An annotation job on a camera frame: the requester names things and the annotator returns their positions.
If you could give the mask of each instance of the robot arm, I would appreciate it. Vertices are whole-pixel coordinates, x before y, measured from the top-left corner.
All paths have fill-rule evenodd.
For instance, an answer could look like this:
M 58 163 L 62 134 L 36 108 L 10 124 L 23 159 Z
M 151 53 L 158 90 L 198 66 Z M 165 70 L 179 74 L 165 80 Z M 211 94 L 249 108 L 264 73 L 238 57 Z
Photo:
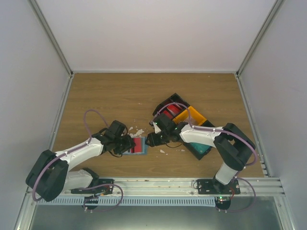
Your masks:
M 52 152 L 46 150 L 41 153 L 35 165 L 30 171 L 26 184 L 34 187 L 39 174 L 56 157 L 65 154 L 51 164 L 41 177 L 36 192 L 46 201 L 55 199 L 62 191 L 71 190 L 77 192 L 77 188 L 93 187 L 101 184 L 99 176 L 88 168 L 76 172 L 70 172 L 72 168 L 89 158 L 99 156 L 106 151 L 114 151 L 115 154 L 133 148 L 135 143 L 129 135 L 122 135 L 126 126 L 113 121 L 109 128 L 102 129 L 93 134 L 91 138 L 72 148 Z M 97 194 L 104 188 L 82 191 L 82 193 Z
M 169 141 L 194 142 L 217 148 L 223 164 L 213 178 L 213 184 L 217 192 L 221 193 L 238 171 L 244 169 L 252 151 L 240 140 L 222 132 L 198 130 L 191 127 L 187 122 L 177 125 L 165 114 L 158 115 L 154 121 L 154 133 L 147 137 L 146 144 L 153 147 L 163 145 Z M 254 149 L 252 141 L 234 124 L 228 123 L 225 127 L 216 127 L 214 130 L 225 130 L 236 134 Z

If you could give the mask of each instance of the white debris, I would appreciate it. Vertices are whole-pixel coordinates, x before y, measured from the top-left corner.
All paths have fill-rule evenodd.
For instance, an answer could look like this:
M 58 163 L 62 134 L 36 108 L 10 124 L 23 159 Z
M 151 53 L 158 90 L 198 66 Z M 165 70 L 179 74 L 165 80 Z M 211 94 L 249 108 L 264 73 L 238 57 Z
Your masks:
M 129 135 L 130 135 L 132 138 L 134 138 L 134 137 L 139 137 L 143 132 L 144 132 L 144 131 L 143 131 L 142 129 L 140 129 L 140 130 L 138 130 L 138 131 L 136 132 L 136 134 L 130 133 Z

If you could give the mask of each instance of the white wall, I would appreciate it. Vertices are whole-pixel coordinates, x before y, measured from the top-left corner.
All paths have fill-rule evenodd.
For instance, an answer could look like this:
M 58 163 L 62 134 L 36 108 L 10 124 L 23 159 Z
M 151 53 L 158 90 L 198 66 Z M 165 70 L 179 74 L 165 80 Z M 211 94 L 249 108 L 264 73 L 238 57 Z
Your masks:
M 11 230 L 68 75 L 26 0 L 1 1 L 0 31 L 0 229 Z
M 306 229 L 307 1 L 286 0 L 243 71 L 272 175 Z
M 275 0 L 37 0 L 74 71 L 236 71 Z

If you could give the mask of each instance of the wooden table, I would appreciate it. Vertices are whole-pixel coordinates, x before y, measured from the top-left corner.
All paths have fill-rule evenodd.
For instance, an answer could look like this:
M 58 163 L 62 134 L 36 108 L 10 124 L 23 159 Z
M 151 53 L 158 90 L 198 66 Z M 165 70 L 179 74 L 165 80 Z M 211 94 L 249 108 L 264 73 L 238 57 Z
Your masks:
M 128 128 L 133 127 L 131 133 L 143 129 L 142 136 L 147 136 L 153 131 L 148 125 L 153 110 L 175 92 L 215 126 L 234 123 L 253 139 L 233 74 L 91 73 L 76 74 L 72 81 L 53 150 L 64 150 L 88 138 L 83 114 L 90 108 L 98 110 L 109 124 L 116 119 Z M 95 113 L 88 114 L 87 122 L 93 133 L 105 127 Z M 176 149 L 158 146 L 149 148 L 148 155 L 115 158 L 105 153 L 75 169 L 89 167 L 106 177 L 213 177 L 222 162 L 216 149 L 199 161 L 184 146 Z M 240 175 L 263 177 L 260 163 Z

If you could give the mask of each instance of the metal bracket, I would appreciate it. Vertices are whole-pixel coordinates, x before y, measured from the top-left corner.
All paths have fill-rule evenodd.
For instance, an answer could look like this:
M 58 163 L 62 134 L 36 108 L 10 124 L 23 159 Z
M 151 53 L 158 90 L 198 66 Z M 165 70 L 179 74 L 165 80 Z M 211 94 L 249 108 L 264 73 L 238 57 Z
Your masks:
M 219 196 L 220 194 L 232 195 L 232 192 L 234 192 L 235 195 L 241 193 L 238 180 L 230 182 L 228 186 L 225 186 L 225 190 L 222 193 L 218 193 L 213 186 L 212 179 L 199 179 L 197 180 L 197 189 L 198 189 L 198 194 L 200 195 L 208 194 L 208 195 Z
M 99 178 L 98 184 L 113 184 L 113 179 L 103 179 Z M 95 193 L 102 193 L 104 195 L 109 195 L 113 193 L 113 187 L 109 186 L 109 188 L 101 186 L 100 188 L 95 189 Z M 71 194 L 93 194 L 93 190 L 80 190 L 80 189 L 72 189 Z

